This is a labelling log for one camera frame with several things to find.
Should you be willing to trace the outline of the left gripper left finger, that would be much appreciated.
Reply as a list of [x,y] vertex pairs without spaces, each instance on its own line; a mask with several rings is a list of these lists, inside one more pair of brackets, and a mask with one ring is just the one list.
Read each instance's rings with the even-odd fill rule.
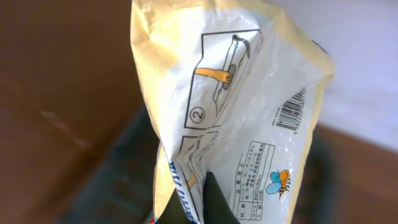
[[164,212],[157,219],[157,224],[190,224],[176,190],[173,191]]

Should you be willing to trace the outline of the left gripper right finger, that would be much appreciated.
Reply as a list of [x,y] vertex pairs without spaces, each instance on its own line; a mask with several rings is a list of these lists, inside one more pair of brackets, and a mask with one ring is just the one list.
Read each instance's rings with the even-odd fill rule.
[[212,172],[206,173],[203,193],[205,224],[239,224]]

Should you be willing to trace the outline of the yellow white wipes pack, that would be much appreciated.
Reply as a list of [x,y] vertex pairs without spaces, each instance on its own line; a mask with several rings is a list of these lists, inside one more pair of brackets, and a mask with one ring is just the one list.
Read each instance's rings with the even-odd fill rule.
[[130,43],[153,129],[154,222],[173,191],[205,223],[212,172],[239,223],[290,223],[329,54],[266,1],[133,0]]

